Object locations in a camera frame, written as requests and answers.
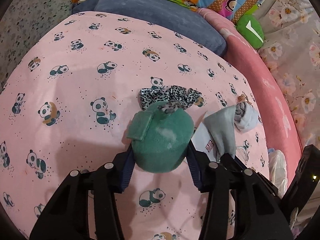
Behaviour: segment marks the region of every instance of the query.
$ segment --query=gray patterned fabric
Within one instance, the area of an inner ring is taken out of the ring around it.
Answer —
[[[23,56],[71,14],[71,0],[13,0],[0,21],[0,93]]]

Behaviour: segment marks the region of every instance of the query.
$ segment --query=floral fabric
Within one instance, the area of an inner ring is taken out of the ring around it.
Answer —
[[[276,0],[259,19],[259,54],[279,85],[302,147],[320,148],[320,20],[308,0]]]

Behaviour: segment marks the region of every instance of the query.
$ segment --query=metal screw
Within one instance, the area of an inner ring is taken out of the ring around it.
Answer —
[[[106,163],[106,164],[104,165],[104,167],[105,167],[107,170],[112,169],[113,166],[114,166],[113,163]]]
[[[212,169],[216,169],[216,168],[218,168],[218,164],[216,162],[210,162],[209,167]]]
[[[79,171],[73,170],[70,172],[70,176],[75,177],[79,174]]]

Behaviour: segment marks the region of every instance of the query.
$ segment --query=panda print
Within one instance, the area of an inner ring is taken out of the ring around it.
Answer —
[[[63,38],[64,38],[63,32],[59,32],[59,33],[56,33],[56,34],[54,35],[54,41],[60,41],[60,40],[62,40]]]
[[[106,117],[108,115],[108,105],[105,98],[99,98],[91,102],[92,110],[96,112],[97,122],[99,124],[108,124],[109,121],[112,121],[116,118],[116,113],[113,113],[112,110],[109,111],[109,119]]]
[[[5,168],[8,167],[10,164],[10,158],[7,153],[7,146],[5,145],[5,141],[2,144],[0,144],[0,158],[3,161],[3,166]]]
[[[142,52],[142,54],[145,56],[145,57],[148,57],[149,59],[151,59],[153,62],[156,62],[157,60],[160,59],[160,56],[158,53],[150,50],[150,49],[146,49]]]
[[[110,47],[114,51],[118,51],[118,50],[122,49],[122,45],[121,44],[115,43],[113,41],[108,41],[104,45],[107,46],[107,47]]]
[[[90,30],[98,30],[100,27],[100,23],[92,23],[90,26],[89,26],[89,29]]]
[[[38,110],[38,114],[44,118],[42,123],[51,126],[56,123],[56,120],[60,116],[60,111],[57,110],[57,107],[53,102],[45,102],[40,110]]]
[[[152,89],[164,89],[163,79],[151,77]]]
[[[160,201],[162,201],[164,198],[165,193],[159,188],[154,190],[146,190],[139,196],[139,205],[142,207],[149,207],[152,205],[152,203],[160,203]]]
[[[65,23],[64,25],[66,26],[66,25],[70,25],[70,24],[72,24],[72,23],[74,23],[74,22],[76,22],[77,20],[71,20],[71,21],[68,21],[67,23]]]
[[[229,86],[230,86],[231,92],[232,92],[234,95],[236,95],[237,92],[236,92],[236,89],[235,89],[235,87],[233,86],[233,84],[229,83]]]
[[[35,215],[36,215],[37,218],[40,217],[43,209],[44,209],[44,205],[42,205],[41,203],[38,206],[35,206],[35,208],[33,210],[34,210]]]
[[[202,54],[201,52],[198,51],[198,55],[208,61],[208,57],[205,54]]]
[[[117,64],[111,61],[108,61],[106,63],[102,63],[97,67],[97,71],[100,74],[105,74],[107,73],[109,70],[113,70],[117,67]]]
[[[185,49],[185,48],[183,48],[180,44],[178,44],[178,43],[176,43],[176,44],[174,44],[174,46],[176,47],[176,49],[178,50],[178,51],[180,51],[181,53],[186,53],[187,52],[187,50]]]
[[[222,69],[224,72],[226,72],[226,69],[224,68],[224,66],[222,66],[219,62],[218,62],[218,66],[220,69]]]
[[[28,69],[30,71],[34,71],[37,67],[39,67],[41,60],[38,57],[35,57],[33,60],[31,60],[28,64]]]
[[[183,65],[183,64],[179,64],[178,69],[180,70],[181,73],[183,73],[183,72],[188,73],[188,72],[192,71],[191,67],[189,67],[188,65]]]
[[[193,42],[194,44],[196,44],[196,45],[198,45],[198,47],[200,47],[201,49],[203,48],[203,46],[201,45],[201,44],[199,44],[199,43],[197,43],[197,42]]]
[[[21,112],[20,107],[23,105],[23,103],[25,101],[23,101],[25,94],[23,93],[19,93],[17,98],[16,98],[16,102],[14,103],[13,107],[12,107],[12,112],[14,114],[19,114]]]
[[[38,178],[42,179],[43,174],[46,172],[45,161],[37,158],[37,155],[33,152],[33,150],[30,150],[26,162],[31,168],[36,170],[35,173],[38,175]]]
[[[12,201],[12,199],[11,199],[9,194],[4,192],[3,193],[3,199],[4,199],[4,202],[6,203],[6,205],[8,207],[14,207],[14,203],[13,203],[13,201]]]
[[[131,31],[126,28],[116,28],[116,31],[122,33],[122,34],[129,34]]]
[[[219,99],[220,103],[222,104],[223,107],[227,106],[227,102],[226,100],[223,99],[222,95],[220,94],[220,92],[216,93],[216,97]]]

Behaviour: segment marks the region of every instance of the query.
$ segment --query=pink bed sheet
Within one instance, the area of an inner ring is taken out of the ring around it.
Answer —
[[[235,29],[232,22],[218,13],[197,10],[227,41],[224,59],[248,80],[257,102],[266,134],[268,148],[284,153],[290,184],[301,157],[301,144],[290,109],[276,81],[251,45]]]

